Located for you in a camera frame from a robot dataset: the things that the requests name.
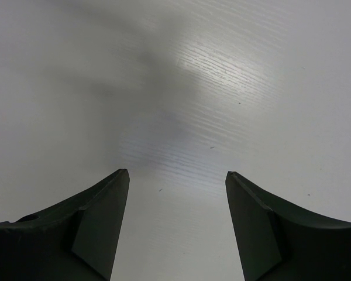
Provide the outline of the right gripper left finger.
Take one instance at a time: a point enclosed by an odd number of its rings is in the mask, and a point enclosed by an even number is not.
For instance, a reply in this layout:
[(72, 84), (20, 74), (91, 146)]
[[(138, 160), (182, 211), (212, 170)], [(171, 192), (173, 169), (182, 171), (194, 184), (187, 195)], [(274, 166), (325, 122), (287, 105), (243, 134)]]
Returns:
[(0, 222), (0, 280), (110, 280), (129, 191), (119, 169), (15, 222)]

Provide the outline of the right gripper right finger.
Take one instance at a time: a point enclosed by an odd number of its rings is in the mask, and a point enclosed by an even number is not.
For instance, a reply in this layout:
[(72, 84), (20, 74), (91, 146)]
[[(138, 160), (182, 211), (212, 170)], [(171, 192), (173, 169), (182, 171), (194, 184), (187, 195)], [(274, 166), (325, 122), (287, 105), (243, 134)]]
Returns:
[(228, 172), (245, 280), (351, 280), (351, 222), (326, 217)]

